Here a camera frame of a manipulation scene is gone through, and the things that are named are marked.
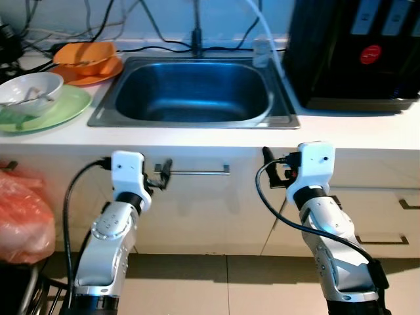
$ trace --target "orange bowl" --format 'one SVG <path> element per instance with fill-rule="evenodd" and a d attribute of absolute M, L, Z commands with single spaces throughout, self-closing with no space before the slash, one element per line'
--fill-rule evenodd
<path fill-rule="evenodd" d="M 113 43 L 72 43 L 61 48 L 53 61 L 77 74 L 95 75 L 115 53 Z"/>

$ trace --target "drawer handle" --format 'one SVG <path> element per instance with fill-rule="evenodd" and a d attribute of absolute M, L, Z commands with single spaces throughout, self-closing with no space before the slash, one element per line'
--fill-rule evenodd
<path fill-rule="evenodd" d="M 359 235 L 356 235 L 357 242 L 360 245 L 409 245 L 407 237 L 400 235 L 401 241 L 362 241 Z"/>
<path fill-rule="evenodd" d="M 161 164 L 155 165 L 155 174 L 160 174 L 162 170 Z M 223 165 L 223 171 L 171 171 L 171 175 L 220 175 L 228 176 L 230 175 L 230 167 L 227 164 Z"/>
<path fill-rule="evenodd" d="M 420 209 L 420 205 L 409 205 L 405 199 L 400 199 L 398 202 L 404 210 Z"/>
<path fill-rule="evenodd" d="M 13 171 L 16 166 L 18 166 L 18 162 L 16 161 L 10 161 L 9 164 L 5 167 L 0 167 L 0 171 Z"/>

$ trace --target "sink basin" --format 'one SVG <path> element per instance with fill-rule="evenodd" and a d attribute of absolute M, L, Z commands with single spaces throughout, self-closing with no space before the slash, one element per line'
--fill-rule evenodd
<path fill-rule="evenodd" d="M 92 127 L 296 128 L 273 66 L 249 58 L 130 57 Z"/>

